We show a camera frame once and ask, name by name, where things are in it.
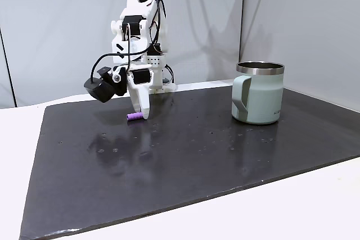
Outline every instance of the purple object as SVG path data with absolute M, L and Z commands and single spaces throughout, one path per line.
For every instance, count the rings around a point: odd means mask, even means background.
M 142 119 L 142 112 L 135 112 L 133 114 L 128 114 L 126 116 L 128 121 L 132 121 L 132 120 L 137 120 L 137 119 Z

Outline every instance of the white table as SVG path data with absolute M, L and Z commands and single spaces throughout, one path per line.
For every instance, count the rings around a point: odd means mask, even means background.
M 185 84 L 177 91 L 231 84 L 231 80 Z M 19 238 L 46 106 L 91 99 L 84 94 L 0 110 L 0 239 Z M 360 159 L 354 159 L 66 240 L 360 239 L 359 214 Z

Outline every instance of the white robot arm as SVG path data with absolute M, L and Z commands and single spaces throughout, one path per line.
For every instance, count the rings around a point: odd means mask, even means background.
M 118 66 L 102 68 L 98 71 L 101 79 L 91 76 L 84 86 L 102 102 L 114 94 L 122 96 L 128 89 L 135 112 L 147 119 L 149 93 L 175 90 L 174 74 L 165 59 L 168 43 L 163 0 L 128 0 L 120 20 L 111 22 L 111 30 L 116 34 L 112 53 L 104 56 L 113 56 Z M 169 70 L 170 80 L 164 78 L 164 69 Z

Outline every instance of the travel mug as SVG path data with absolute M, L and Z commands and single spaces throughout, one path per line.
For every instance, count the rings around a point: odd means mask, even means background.
M 232 116 L 250 124 L 270 124 L 280 117 L 284 89 L 284 65 L 241 62 L 232 86 Z

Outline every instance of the black work surface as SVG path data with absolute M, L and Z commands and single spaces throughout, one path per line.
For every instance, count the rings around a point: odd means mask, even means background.
M 46 108 L 20 239 L 52 239 L 186 206 L 360 154 L 360 114 L 285 90 L 279 122 L 231 116 L 231 87 Z

